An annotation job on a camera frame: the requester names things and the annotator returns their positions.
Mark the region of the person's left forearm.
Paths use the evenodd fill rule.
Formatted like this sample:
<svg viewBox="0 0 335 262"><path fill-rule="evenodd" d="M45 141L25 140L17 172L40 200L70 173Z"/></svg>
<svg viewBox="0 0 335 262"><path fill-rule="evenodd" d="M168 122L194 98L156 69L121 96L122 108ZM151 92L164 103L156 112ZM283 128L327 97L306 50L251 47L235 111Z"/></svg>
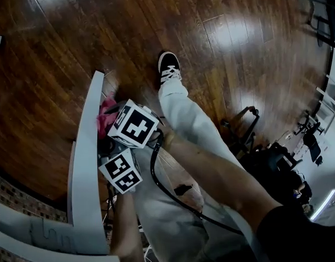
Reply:
<svg viewBox="0 0 335 262"><path fill-rule="evenodd" d="M137 214L130 193L117 196L110 255L117 256L120 262L145 262Z"/></svg>

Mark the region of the ceiling light strip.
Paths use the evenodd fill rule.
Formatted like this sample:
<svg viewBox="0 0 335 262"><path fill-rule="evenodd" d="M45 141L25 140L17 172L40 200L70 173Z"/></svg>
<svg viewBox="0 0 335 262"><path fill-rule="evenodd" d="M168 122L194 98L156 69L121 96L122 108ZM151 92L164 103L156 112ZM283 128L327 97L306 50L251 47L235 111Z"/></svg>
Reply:
<svg viewBox="0 0 335 262"><path fill-rule="evenodd" d="M335 188L332 189L328 196L324 199L322 204L315 210L315 212L310 216L310 220L313 222L317 219L317 217L320 215L320 213L326 208L326 206L329 204L329 202L332 200L332 198L335 195Z"/></svg>

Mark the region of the black office chair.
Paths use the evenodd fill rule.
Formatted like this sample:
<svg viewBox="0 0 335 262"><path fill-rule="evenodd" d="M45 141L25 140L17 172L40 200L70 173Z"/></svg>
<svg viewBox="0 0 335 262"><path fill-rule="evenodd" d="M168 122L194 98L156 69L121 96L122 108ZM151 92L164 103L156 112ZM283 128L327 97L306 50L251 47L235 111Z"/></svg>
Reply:
<svg viewBox="0 0 335 262"><path fill-rule="evenodd" d="M252 113L254 120L243 136L238 136L234 126L246 114ZM278 175L291 171L302 162L289 154L286 147L274 142L267 147L255 146L254 128L260 119L259 110L254 106L244 108L231 121L221 120L220 125L228 129L230 134L230 151L239 160L242 167L257 178Z"/></svg>

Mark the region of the person's right forearm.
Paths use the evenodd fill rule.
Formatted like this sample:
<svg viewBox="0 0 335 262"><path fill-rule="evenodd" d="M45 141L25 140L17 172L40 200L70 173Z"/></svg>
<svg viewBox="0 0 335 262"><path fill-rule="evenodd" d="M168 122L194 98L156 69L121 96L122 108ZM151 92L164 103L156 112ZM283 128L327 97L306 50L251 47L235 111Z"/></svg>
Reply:
<svg viewBox="0 0 335 262"><path fill-rule="evenodd" d="M257 230L264 217L281 206L246 170L202 149L169 128L162 128L163 148L218 203L238 212Z"/></svg>

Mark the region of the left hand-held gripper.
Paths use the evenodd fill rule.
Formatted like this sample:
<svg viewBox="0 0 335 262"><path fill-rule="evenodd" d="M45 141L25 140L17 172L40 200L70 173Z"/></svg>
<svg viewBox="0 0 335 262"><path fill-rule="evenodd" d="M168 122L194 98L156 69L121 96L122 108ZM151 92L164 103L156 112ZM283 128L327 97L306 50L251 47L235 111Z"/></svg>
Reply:
<svg viewBox="0 0 335 262"><path fill-rule="evenodd" d="M132 150L119 142L99 142L98 169L121 194L135 191L143 179Z"/></svg>

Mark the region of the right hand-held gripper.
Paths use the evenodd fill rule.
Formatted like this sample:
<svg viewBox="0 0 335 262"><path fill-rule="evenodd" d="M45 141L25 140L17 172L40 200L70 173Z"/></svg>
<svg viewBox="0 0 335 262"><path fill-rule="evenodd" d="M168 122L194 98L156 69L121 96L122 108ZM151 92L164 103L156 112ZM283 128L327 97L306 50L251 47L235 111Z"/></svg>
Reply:
<svg viewBox="0 0 335 262"><path fill-rule="evenodd" d="M120 110L108 136L130 148L144 148L153 132L157 130L160 119L146 106L129 99Z"/></svg>

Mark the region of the white table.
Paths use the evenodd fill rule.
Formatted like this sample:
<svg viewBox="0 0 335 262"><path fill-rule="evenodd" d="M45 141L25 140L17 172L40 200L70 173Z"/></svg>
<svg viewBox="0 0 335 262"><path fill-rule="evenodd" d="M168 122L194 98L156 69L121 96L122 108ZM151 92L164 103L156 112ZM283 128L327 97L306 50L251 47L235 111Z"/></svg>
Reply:
<svg viewBox="0 0 335 262"><path fill-rule="evenodd" d="M68 174L67 222L28 216L0 203L0 247L43 262L109 261L98 192L97 123L104 74L93 75Z"/></svg>

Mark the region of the pink cloth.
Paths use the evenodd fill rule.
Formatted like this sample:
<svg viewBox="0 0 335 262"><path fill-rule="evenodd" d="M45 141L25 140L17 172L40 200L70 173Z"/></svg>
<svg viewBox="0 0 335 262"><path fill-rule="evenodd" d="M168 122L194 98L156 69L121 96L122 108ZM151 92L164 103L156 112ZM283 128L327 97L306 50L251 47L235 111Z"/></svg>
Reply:
<svg viewBox="0 0 335 262"><path fill-rule="evenodd" d="M110 94L101 103L99 114L96 118L98 138L100 140L106 137L109 129L115 122L118 113L119 106L114 99L114 92L110 92Z"/></svg>

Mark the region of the person's black shirt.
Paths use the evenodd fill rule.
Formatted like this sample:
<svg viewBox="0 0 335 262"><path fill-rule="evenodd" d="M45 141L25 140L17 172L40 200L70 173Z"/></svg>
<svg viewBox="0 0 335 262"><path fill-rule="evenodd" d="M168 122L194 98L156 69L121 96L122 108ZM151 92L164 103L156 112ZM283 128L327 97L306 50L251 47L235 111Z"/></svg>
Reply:
<svg viewBox="0 0 335 262"><path fill-rule="evenodd" d="M270 262L335 262L335 226L313 223L288 207L271 210L256 235Z"/></svg>

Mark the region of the person's right shoe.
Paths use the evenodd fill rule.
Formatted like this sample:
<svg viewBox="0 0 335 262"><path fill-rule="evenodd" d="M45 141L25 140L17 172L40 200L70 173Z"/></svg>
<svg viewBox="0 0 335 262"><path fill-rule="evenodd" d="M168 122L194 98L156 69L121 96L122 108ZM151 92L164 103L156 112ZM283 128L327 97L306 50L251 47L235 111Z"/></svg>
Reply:
<svg viewBox="0 0 335 262"><path fill-rule="evenodd" d="M162 52L158 58L157 68L160 75L160 89L167 84L181 83L180 63L174 53Z"/></svg>

